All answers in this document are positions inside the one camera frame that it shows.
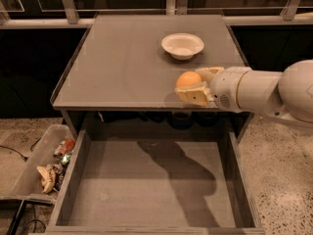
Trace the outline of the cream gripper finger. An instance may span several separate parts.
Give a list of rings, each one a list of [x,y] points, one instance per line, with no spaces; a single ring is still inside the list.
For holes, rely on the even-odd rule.
[[[223,70],[223,67],[198,68],[196,69],[196,73],[201,76],[203,81],[210,82],[219,72]]]
[[[208,106],[210,90],[205,82],[190,86],[179,86],[175,89],[175,93],[183,102],[201,107]]]

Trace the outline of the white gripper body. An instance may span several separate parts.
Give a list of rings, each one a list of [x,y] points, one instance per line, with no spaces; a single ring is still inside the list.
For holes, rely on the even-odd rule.
[[[210,91],[216,106],[226,112],[240,112],[237,100],[240,82],[251,71],[248,67],[230,67],[219,71],[210,82]]]

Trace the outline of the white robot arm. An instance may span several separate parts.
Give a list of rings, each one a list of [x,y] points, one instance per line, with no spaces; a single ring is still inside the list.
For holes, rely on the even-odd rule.
[[[283,71],[249,67],[200,68],[182,73],[178,98],[227,112],[257,113],[274,122],[313,132],[313,61],[297,62]]]

